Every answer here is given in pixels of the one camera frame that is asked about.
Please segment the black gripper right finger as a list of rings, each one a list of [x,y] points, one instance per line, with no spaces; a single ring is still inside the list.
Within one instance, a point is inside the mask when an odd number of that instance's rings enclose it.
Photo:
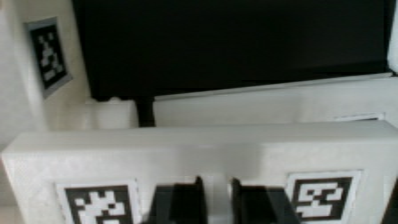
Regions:
[[[232,224],[300,224],[280,187],[243,185],[231,179]]]

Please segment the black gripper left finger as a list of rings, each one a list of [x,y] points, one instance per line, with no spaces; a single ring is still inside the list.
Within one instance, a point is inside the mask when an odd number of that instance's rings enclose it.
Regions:
[[[154,188],[144,224],[207,224],[202,178]]]

